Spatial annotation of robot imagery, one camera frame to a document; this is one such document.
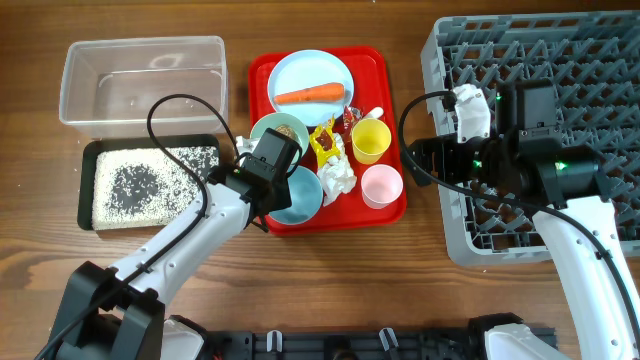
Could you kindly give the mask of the blue bowl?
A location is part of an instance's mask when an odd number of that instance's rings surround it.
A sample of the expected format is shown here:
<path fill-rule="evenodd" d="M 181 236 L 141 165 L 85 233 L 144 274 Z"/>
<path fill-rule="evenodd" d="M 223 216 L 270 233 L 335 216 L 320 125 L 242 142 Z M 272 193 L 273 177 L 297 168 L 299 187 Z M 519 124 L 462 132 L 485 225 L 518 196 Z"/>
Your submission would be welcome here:
<path fill-rule="evenodd" d="M 288 178 L 291 206 L 272 211 L 269 216 L 283 225 L 300 225 L 313 218 L 323 203 L 323 189 L 316 174 L 298 167 Z"/>

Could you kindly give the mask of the brown food lump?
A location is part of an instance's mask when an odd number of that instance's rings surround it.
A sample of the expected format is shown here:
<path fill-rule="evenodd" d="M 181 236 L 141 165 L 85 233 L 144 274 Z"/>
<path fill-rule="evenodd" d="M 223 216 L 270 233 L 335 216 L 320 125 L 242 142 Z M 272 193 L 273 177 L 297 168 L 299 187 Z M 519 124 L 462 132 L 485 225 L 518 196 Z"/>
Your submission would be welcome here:
<path fill-rule="evenodd" d="M 276 128 L 276 131 L 291 138 L 294 141 L 298 141 L 298 136 L 295 130 L 288 125 L 280 125 Z"/>

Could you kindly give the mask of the white tissue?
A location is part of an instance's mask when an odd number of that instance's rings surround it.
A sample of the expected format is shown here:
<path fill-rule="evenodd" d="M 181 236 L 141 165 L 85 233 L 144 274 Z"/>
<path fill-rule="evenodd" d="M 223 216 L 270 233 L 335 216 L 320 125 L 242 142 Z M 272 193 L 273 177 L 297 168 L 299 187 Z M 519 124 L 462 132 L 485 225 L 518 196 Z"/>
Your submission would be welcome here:
<path fill-rule="evenodd" d="M 331 156 L 327 162 L 317 170 L 317 176 L 324 191 L 323 206 L 326 207 L 341 194 L 350 193 L 357 182 L 357 177 L 346 155 L 345 144 L 339 134 L 334 134 L 334 141 L 340 154 Z"/>

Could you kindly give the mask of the green bowl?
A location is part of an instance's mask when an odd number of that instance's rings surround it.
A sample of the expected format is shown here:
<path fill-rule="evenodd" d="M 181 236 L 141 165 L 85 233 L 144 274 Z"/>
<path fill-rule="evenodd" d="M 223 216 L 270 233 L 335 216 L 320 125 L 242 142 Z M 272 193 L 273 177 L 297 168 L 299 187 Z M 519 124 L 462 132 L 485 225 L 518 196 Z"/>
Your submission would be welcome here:
<path fill-rule="evenodd" d="M 302 155 L 305 155 L 309 147 L 309 132 L 307 127 L 295 116 L 276 112 L 262 117 L 251 129 L 252 139 L 260 138 L 267 128 L 276 129 L 279 126 L 288 126 L 296 134 L 296 141 L 301 147 Z"/>

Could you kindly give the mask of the yellow snack wrapper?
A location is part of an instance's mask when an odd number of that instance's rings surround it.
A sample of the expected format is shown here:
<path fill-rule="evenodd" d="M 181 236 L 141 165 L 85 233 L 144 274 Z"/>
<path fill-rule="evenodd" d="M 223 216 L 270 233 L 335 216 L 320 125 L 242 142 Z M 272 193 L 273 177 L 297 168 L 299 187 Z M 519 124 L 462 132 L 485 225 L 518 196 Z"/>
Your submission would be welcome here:
<path fill-rule="evenodd" d="M 310 145 L 316 155 L 317 166 L 322 168 L 333 156 L 339 156 L 340 150 L 333 136 L 335 118 L 319 124 L 310 135 Z"/>

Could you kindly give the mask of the red snack wrapper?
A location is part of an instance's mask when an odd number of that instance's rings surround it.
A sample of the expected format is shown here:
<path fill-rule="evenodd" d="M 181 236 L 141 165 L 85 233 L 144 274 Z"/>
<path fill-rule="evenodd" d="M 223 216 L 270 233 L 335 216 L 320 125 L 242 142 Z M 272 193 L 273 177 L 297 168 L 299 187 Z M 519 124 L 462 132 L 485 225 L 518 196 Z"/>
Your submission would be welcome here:
<path fill-rule="evenodd" d="M 341 136 L 345 144 L 351 142 L 353 128 L 361 119 L 362 113 L 358 108 L 350 106 L 344 108 L 342 116 L 343 132 Z"/>

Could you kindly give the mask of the orange carrot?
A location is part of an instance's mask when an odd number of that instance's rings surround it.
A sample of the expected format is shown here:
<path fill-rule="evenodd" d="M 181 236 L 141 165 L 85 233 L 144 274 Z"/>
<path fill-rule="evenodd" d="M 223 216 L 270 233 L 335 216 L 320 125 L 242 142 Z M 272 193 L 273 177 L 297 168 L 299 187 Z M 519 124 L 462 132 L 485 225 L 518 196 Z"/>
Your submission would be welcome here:
<path fill-rule="evenodd" d="M 277 105 L 307 102 L 336 102 L 342 100 L 345 95 L 346 90 L 344 85 L 333 82 L 276 95 L 274 102 Z"/>

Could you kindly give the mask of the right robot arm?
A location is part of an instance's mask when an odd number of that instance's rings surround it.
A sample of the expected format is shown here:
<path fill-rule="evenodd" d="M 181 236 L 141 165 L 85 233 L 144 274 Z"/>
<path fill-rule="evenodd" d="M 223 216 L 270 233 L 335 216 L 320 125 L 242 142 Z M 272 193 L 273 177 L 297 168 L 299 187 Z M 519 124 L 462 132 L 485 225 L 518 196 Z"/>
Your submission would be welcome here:
<path fill-rule="evenodd" d="M 503 85 L 489 107 L 464 84 L 431 97 L 457 118 L 454 134 L 405 141 L 403 164 L 420 186 L 528 209 L 561 280 L 585 359 L 639 356 L 639 295 L 622 252 L 611 187 L 587 146 L 566 147 L 553 84 Z"/>

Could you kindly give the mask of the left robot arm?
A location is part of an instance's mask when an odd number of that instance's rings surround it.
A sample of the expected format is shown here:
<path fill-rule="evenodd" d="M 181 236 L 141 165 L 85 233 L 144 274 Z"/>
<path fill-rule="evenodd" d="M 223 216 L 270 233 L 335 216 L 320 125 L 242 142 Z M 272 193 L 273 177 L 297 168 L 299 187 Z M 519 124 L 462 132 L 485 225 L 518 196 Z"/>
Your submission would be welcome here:
<path fill-rule="evenodd" d="M 213 169 L 201 194 L 149 242 L 108 268 L 70 276 L 41 359 L 203 359 L 208 333 L 166 307 L 200 265 L 256 218 L 291 204 L 286 166 L 249 159 Z"/>

